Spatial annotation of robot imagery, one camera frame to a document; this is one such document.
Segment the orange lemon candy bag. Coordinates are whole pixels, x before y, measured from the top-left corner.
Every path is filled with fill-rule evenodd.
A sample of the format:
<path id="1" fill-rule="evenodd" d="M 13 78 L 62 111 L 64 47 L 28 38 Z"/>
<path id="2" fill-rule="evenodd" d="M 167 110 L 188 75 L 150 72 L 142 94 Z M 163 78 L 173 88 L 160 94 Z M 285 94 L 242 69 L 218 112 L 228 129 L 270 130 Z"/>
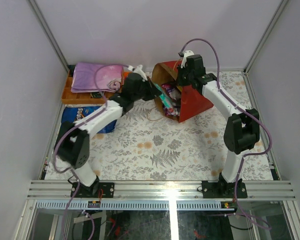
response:
<path id="1" fill-rule="evenodd" d="M 125 71 L 125 72 L 123 73 L 123 77 L 126 78 L 130 73 L 131 73 L 131 72 Z"/>

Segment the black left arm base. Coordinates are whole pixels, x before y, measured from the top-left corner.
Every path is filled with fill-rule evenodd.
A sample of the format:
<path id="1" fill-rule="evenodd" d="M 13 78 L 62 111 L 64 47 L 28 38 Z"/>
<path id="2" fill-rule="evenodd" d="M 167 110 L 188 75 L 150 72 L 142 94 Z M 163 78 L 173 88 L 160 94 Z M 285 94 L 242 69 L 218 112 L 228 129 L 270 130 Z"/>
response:
<path id="1" fill-rule="evenodd" d="M 97 177 L 91 186 L 85 186 L 80 183 L 78 191 L 78 182 L 67 180 L 72 185 L 70 196 L 75 198 L 100 198 L 110 199 L 114 197 L 115 183 L 114 182 L 100 182 Z"/>

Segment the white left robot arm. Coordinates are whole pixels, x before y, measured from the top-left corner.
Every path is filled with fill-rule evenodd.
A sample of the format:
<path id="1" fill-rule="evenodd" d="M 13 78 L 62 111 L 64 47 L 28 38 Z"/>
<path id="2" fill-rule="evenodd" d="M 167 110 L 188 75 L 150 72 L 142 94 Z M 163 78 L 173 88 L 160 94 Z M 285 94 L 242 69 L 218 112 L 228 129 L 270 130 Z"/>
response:
<path id="1" fill-rule="evenodd" d="M 69 165 L 77 181 L 82 184 L 83 193 L 88 197 L 95 197 L 100 190 L 97 175 L 88 163 L 92 138 L 130 111 L 136 101 L 151 101 L 161 94 L 149 78 L 131 72 L 121 90 L 107 99 L 103 106 L 78 121 L 65 121 L 61 124 L 54 157 Z"/>

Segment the teal mint candy bag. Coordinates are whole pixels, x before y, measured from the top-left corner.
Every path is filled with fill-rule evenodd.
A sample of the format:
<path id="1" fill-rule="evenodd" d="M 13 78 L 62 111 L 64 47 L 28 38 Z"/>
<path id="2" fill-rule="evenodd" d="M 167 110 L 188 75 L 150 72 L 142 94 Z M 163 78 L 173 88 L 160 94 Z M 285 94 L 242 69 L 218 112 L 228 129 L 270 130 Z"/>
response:
<path id="1" fill-rule="evenodd" d="M 173 108 L 174 106 L 171 98 L 166 94 L 166 92 L 159 85 L 157 86 L 157 88 L 161 91 L 161 95 L 159 96 L 159 98 L 162 101 L 163 105 L 168 109 Z"/>

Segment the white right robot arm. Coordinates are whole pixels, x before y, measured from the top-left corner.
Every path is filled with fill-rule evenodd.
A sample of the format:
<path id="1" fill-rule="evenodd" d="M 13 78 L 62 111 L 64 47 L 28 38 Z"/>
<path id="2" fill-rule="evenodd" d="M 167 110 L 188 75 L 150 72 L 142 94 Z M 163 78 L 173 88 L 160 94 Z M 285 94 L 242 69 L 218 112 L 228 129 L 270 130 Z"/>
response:
<path id="1" fill-rule="evenodd" d="M 240 109 L 243 107 L 217 82 L 217 77 L 206 73 L 203 58 L 191 50 L 180 53 L 181 64 L 177 67 L 177 83 L 191 86 L 199 94 L 208 99 L 226 120 L 223 141 L 228 149 L 224 168 L 219 177 L 218 192 L 223 197 L 230 197 L 236 191 L 234 182 L 240 176 L 241 158 L 254 148 L 260 140 L 260 126 L 255 121 L 259 119 L 256 109 L 247 109 L 246 115 Z"/>

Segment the red paper bag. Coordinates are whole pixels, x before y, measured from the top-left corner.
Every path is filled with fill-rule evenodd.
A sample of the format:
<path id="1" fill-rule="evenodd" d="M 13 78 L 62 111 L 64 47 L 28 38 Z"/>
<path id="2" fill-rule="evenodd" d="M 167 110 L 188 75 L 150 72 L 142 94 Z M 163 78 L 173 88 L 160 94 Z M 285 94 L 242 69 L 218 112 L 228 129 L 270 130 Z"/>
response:
<path id="1" fill-rule="evenodd" d="M 152 70 L 151 81 L 160 86 L 170 82 L 175 84 L 178 76 L 177 67 L 180 64 L 180 60 L 157 63 Z M 184 86 L 182 88 L 180 103 L 180 115 L 167 116 L 167 118 L 178 121 L 179 123 L 207 111 L 214 106 L 212 102 L 200 95 L 191 86 Z"/>

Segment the purple candy bag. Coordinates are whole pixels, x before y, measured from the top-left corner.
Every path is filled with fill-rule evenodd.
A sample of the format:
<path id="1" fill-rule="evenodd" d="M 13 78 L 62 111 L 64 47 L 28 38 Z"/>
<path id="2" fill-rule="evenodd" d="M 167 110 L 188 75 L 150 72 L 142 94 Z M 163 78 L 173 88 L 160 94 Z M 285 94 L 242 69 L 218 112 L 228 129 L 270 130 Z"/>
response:
<path id="1" fill-rule="evenodd" d="M 181 105 L 177 102 L 173 102 L 172 106 L 168 106 L 168 107 L 164 106 L 163 112 L 164 112 L 165 116 L 178 117 L 178 116 L 180 116 Z"/>
<path id="2" fill-rule="evenodd" d="M 164 89 L 166 94 L 173 100 L 173 101 L 178 101 L 181 99 L 181 92 L 179 89 L 170 83 L 164 83 L 161 85 L 161 87 Z"/>

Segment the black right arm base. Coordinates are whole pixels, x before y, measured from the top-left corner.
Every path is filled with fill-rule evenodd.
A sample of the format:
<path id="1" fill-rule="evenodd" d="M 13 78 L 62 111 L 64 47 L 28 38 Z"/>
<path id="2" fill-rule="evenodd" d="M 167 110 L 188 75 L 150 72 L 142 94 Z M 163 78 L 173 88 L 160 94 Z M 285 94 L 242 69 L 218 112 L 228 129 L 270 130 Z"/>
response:
<path id="1" fill-rule="evenodd" d="M 234 199 L 235 183 L 227 183 L 219 180 L 218 182 L 202 181 L 201 182 L 204 199 Z M 247 188 L 240 179 L 236 186 L 236 196 L 238 199 L 246 199 L 248 197 Z"/>

